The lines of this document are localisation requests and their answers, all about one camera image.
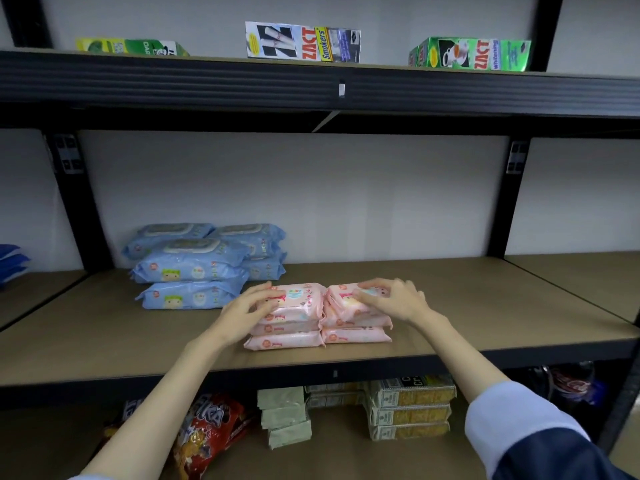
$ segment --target left hand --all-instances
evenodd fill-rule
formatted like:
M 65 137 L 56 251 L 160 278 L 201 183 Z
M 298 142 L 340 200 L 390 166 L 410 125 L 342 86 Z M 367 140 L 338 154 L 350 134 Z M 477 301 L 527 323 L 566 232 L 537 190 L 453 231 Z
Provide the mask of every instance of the left hand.
M 252 286 L 222 308 L 218 319 L 203 335 L 220 340 L 225 347 L 236 343 L 243 339 L 256 323 L 279 306 L 277 300 L 266 301 L 267 298 L 281 295 L 282 290 L 271 289 L 270 281 Z

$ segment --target cigarette image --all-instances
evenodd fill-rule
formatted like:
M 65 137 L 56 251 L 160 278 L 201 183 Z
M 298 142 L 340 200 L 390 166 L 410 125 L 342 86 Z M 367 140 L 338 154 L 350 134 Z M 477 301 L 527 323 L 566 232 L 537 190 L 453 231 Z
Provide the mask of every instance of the cigarette image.
M 290 45 L 290 44 L 288 44 L 286 42 L 282 42 L 280 40 L 260 39 L 260 44 L 262 44 L 263 47 L 286 48 L 288 50 L 295 50 L 296 49 L 295 46 Z
M 287 37 L 286 35 L 281 34 L 279 31 L 277 31 L 276 29 L 272 28 L 272 27 L 265 27 L 264 28 L 264 33 L 267 34 L 269 37 L 273 37 L 276 40 L 279 40 L 281 42 L 284 42 L 288 45 L 295 45 L 295 42 L 293 41 L 292 38 Z

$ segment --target green toothpaste box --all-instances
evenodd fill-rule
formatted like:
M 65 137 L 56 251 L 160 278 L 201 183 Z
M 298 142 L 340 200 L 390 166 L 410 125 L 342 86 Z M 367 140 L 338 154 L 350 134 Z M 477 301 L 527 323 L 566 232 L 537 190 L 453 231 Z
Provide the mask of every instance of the green toothpaste box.
M 79 38 L 76 47 L 83 52 L 107 52 L 109 54 L 178 55 L 189 53 L 172 40 L 126 39 L 126 38 Z
M 415 60 L 418 67 L 523 72 L 530 50 L 530 40 L 429 37 Z

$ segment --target person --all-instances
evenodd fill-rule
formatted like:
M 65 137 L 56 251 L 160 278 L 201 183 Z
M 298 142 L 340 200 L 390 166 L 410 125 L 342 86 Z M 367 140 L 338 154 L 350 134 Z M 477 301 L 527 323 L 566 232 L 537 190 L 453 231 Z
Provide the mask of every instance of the person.
M 411 281 L 375 279 L 388 297 L 356 291 L 361 302 L 410 323 L 440 356 L 469 402 L 465 434 L 492 480 L 624 480 L 575 419 L 510 381 L 473 348 Z M 200 384 L 220 352 L 277 307 L 267 282 L 222 309 L 187 344 L 158 385 L 75 480 L 156 480 Z

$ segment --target human hand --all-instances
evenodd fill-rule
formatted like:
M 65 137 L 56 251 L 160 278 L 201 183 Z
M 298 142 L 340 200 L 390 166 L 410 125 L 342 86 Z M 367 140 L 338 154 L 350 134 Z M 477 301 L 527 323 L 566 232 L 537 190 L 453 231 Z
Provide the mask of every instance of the human hand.
M 388 298 L 372 296 L 361 290 L 354 291 L 354 295 L 358 301 L 373 306 L 392 318 L 419 324 L 427 316 L 437 314 L 428 306 L 424 293 L 416 290 L 411 281 L 404 282 L 397 278 L 395 280 L 375 278 L 358 283 L 358 286 L 365 290 L 373 287 L 388 290 L 390 292 Z
M 203 335 L 221 340 L 223 346 L 244 338 L 253 326 L 278 307 L 277 301 L 267 300 L 282 295 L 282 290 L 272 290 L 271 282 L 252 286 L 235 300 L 229 302 L 218 319 Z

